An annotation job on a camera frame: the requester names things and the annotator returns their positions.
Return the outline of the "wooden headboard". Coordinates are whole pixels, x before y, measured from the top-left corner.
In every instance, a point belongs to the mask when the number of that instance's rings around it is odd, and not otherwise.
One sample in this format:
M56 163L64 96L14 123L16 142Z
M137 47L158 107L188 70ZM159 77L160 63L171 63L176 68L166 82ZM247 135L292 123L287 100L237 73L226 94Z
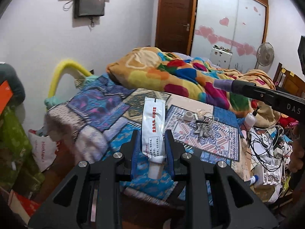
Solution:
M273 79L276 90L304 99L304 81L293 72L278 64Z

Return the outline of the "orange cardboard box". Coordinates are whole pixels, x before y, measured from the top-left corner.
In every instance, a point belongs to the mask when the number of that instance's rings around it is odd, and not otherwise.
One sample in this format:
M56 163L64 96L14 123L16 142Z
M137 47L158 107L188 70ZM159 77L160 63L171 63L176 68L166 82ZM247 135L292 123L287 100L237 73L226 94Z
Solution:
M13 96L13 92L7 80L0 86L0 115L3 113L4 108Z

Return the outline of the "white tape roll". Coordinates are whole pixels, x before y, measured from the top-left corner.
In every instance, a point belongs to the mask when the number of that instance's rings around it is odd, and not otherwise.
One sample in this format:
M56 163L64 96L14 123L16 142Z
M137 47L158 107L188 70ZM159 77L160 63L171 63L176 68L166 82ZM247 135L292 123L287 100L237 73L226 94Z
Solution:
M191 122L194 120L194 113L191 111L186 111L183 115L183 120Z

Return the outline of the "white shopping bag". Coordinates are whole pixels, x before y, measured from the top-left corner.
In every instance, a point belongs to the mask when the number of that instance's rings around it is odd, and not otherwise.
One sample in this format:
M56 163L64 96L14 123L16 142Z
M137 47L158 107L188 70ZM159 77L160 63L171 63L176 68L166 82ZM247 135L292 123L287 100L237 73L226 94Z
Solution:
M47 170L54 162L57 152L57 143L43 134L43 130L28 131L28 139L32 145L32 154L41 172Z

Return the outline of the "colourful fleece blanket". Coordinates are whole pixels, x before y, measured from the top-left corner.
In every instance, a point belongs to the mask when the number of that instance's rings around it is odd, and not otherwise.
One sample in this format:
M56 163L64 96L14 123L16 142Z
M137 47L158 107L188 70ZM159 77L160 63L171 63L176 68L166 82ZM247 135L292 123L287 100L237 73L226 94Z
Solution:
M257 127L269 127L280 113L255 99L213 87L215 80L238 80L274 90L272 79L262 70L243 74L235 69L217 69L200 57L182 59L154 47L136 48L106 68L110 78L126 88L146 88L204 102L233 112L238 118L258 109Z

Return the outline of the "blue patchwork bedspread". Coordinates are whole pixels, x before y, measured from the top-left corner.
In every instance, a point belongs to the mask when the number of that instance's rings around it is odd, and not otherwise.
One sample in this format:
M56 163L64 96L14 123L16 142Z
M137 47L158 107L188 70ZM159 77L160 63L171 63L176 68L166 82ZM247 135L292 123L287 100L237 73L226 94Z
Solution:
M185 188L171 178L165 155L166 130L186 151L202 161L240 161L236 116L169 93L127 89L104 74L86 84L74 97L50 108L44 129L53 141L64 142L76 161L94 163L109 158L139 134L132 181L122 181L129 195L157 203L184 199Z

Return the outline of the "brown wooden door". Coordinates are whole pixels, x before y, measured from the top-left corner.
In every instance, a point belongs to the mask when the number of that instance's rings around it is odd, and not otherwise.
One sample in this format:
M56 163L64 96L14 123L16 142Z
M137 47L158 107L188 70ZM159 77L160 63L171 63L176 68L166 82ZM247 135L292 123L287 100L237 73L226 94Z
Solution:
M186 54L196 0L158 0L155 46Z

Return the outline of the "sliding wardrobe with hearts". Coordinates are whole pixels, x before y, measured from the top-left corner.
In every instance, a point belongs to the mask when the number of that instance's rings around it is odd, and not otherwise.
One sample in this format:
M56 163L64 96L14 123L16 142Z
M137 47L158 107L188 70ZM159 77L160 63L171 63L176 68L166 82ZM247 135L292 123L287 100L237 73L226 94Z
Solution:
M190 55L210 58L214 45L232 51L229 69L255 68L263 42L266 6L256 0L197 0Z

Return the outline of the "white bedside cabinet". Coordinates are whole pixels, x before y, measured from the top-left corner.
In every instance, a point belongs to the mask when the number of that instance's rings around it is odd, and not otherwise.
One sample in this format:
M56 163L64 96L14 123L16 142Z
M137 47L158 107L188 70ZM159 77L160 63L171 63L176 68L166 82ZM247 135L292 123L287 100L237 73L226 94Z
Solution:
M210 53L210 61L212 64L223 68L229 69L232 59L232 51L229 49L225 49L224 47L218 47L214 45L211 49Z

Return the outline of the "green patterned bag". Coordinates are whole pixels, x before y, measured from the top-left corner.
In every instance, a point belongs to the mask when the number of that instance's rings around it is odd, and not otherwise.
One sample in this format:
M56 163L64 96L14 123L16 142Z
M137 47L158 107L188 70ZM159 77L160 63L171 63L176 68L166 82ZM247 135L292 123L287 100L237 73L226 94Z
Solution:
M1 114L1 187L19 194L35 193L44 182L32 145L9 106Z

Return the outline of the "white pump bottle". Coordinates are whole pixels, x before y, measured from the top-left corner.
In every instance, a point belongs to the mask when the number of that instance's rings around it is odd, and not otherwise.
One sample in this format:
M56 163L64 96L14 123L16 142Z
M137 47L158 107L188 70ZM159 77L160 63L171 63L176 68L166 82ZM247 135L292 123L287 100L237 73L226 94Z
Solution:
M251 128L255 125L256 123L256 115L258 113L258 110L260 109L260 106L257 106L257 108L253 111L247 114L245 117L245 120L243 122L243 126L247 131L251 130Z

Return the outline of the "standing electric fan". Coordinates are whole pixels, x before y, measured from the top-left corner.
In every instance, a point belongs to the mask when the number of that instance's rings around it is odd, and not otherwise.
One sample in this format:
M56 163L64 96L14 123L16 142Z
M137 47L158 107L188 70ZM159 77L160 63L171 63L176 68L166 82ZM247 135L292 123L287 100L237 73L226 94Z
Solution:
M269 42L262 43L256 51L255 68L258 69L259 66L267 67L271 65L274 61L274 58L275 53L273 46Z

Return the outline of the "clear plastic wrapper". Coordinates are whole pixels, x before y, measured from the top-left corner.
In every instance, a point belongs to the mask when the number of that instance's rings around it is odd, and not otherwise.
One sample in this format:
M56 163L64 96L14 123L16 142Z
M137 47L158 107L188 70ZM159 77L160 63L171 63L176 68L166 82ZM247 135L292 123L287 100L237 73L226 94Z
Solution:
M209 115L210 112L202 109L197 110L197 116L198 118L204 118L206 115Z

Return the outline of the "small black wall monitor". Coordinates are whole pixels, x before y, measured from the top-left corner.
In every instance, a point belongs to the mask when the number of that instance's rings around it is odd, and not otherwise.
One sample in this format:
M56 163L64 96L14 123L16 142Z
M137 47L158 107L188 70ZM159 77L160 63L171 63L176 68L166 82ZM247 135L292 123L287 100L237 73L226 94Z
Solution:
M74 18L104 16L105 0L75 0Z

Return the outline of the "white ointment tube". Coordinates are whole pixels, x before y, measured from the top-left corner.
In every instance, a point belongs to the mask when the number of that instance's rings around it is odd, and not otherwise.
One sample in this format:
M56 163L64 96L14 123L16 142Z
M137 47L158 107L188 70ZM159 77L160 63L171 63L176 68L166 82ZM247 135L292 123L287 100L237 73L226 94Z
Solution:
M142 153L148 158L148 178L160 179L166 160L164 146L165 101L145 98L142 116Z

